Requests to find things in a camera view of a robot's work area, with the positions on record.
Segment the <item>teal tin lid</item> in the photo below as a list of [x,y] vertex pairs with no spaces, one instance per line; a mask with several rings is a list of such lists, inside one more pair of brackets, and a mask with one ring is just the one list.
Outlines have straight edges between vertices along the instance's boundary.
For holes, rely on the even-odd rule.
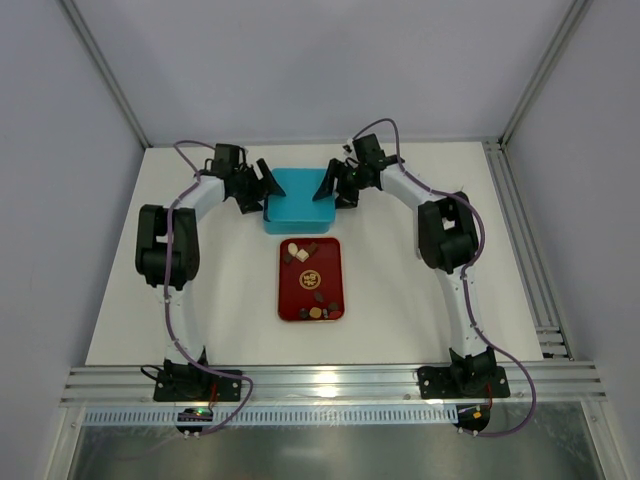
[[325,171],[318,168],[275,168],[273,175],[286,196],[268,197],[263,220],[333,223],[336,217],[333,197],[316,202],[312,200],[324,174]]

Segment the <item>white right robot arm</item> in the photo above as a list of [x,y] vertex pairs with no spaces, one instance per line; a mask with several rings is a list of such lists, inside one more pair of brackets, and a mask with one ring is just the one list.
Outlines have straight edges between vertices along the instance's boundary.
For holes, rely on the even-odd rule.
[[315,201],[334,198],[354,208],[367,188],[385,192],[410,208],[417,252],[439,281],[451,327],[450,364],[417,370],[422,399],[480,398],[498,379],[496,348],[474,314],[473,266],[483,252],[483,226],[462,192],[435,190],[418,179],[399,153],[384,152],[377,136],[359,134],[344,146],[346,158],[332,159]]

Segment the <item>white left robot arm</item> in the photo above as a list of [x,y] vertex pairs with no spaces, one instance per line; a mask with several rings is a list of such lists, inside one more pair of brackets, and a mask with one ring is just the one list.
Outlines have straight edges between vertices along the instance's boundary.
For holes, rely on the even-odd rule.
[[197,167],[184,150],[189,144],[173,145],[193,172],[189,186],[165,206],[143,205],[138,216],[134,264],[159,298],[167,336],[156,396],[238,402],[246,396],[242,388],[253,382],[240,371],[209,366],[192,305],[191,287],[200,269],[198,224],[228,199],[248,214],[263,211],[269,196],[286,193],[264,159],[249,162],[245,147],[217,143],[210,148],[212,157]]

